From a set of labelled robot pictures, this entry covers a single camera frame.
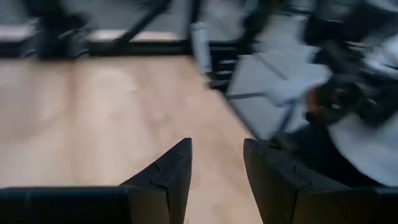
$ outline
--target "leg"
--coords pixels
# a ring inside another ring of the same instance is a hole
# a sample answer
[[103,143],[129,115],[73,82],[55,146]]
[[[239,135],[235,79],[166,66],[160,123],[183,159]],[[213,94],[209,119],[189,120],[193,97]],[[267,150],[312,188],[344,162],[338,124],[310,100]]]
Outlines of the leg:
[[360,173],[338,152],[323,126],[311,124],[280,138],[289,145],[283,151],[320,174],[350,187],[380,185]]

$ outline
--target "wooden floor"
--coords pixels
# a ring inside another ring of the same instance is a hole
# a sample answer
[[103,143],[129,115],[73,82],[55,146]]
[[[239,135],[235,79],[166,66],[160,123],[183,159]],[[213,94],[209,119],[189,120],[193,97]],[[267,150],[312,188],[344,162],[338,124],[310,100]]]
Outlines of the wooden floor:
[[0,61],[0,187],[118,185],[193,138],[185,223],[261,223],[249,137],[185,57]]

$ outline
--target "person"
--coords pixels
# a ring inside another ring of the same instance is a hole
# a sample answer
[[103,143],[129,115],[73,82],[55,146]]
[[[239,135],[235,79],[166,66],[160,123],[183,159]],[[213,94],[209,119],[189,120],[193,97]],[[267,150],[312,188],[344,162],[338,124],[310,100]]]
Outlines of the person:
[[277,148],[308,168],[350,187],[398,186],[398,91],[394,90],[398,90],[398,34],[367,53],[363,62],[363,72],[388,78],[393,86],[389,97],[382,99],[390,107],[384,122],[374,122],[376,115],[371,115],[372,122],[367,123],[352,111],[338,114],[331,122],[314,122],[323,108],[313,90],[307,95],[310,124],[278,134],[269,144],[275,147],[277,143]]

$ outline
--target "pants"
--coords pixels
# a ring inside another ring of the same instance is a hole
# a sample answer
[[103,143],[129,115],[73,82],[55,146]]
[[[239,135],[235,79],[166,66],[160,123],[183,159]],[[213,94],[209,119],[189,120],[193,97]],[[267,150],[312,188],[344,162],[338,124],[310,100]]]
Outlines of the pants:
[[292,147],[288,153],[308,168],[349,187],[380,185],[360,173],[337,150],[324,126],[310,124],[282,138]]

